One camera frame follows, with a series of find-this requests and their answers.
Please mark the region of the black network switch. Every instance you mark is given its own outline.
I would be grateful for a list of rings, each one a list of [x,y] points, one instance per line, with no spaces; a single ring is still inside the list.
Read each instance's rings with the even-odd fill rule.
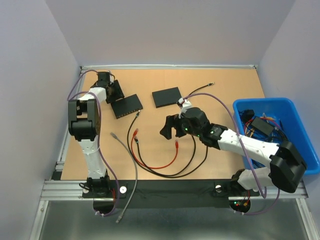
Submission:
[[[152,98],[156,108],[174,105],[182,97],[178,87],[167,88],[152,92]]]
[[[116,119],[120,119],[143,109],[143,105],[137,94],[117,100],[111,103],[111,107]]]

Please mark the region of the black ethernet cable short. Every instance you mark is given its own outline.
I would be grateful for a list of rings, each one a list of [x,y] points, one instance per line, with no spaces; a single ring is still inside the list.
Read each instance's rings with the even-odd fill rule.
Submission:
[[[162,139],[156,133],[156,121],[142,117],[137,111],[127,132],[127,144],[139,166],[157,178],[178,179],[192,173],[197,144],[193,136],[187,139]]]

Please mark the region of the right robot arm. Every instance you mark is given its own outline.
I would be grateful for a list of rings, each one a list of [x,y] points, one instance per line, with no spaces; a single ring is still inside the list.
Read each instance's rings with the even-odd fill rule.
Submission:
[[[233,175],[230,189],[235,195],[270,186],[294,193],[307,170],[306,162],[292,142],[265,142],[237,134],[226,126],[211,123],[198,107],[167,116],[159,133],[170,140],[172,129],[177,138],[189,134],[209,148],[236,153],[263,165],[257,169],[242,169]]]

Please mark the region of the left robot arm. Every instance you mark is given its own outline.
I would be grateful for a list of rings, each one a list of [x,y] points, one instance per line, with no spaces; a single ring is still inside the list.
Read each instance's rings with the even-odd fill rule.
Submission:
[[[89,91],[68,94],[68,131],[79,143],[87,165],[86,182],[80,183],[86,198],[106,198],[115,191],[109,183],[105,160],[100,150],[101,103],[124,98],[118,80],[109,71],[95,71],[97,81]]]

